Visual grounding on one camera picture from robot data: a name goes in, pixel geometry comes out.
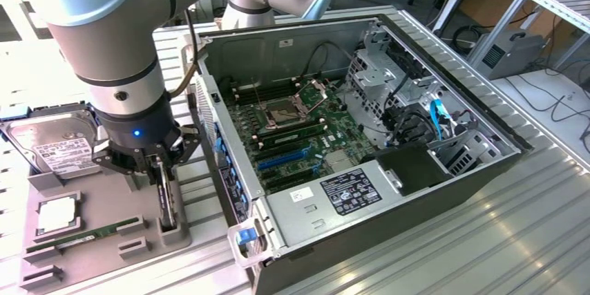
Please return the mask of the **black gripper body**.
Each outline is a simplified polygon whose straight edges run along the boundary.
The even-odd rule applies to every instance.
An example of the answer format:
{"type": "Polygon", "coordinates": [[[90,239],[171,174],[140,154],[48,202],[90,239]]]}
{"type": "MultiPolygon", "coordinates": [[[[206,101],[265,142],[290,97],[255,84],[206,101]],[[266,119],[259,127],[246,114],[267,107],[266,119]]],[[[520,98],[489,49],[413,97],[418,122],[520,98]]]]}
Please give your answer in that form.
{"type": "Polygon", "coordinates": [[[98,111],[98,119],[108,135],[108,145],[116,150],[150,149],[158,144],[168,148],[180,137],[167,99],[159,99],[146,110],[131,115],[98,111]]]}

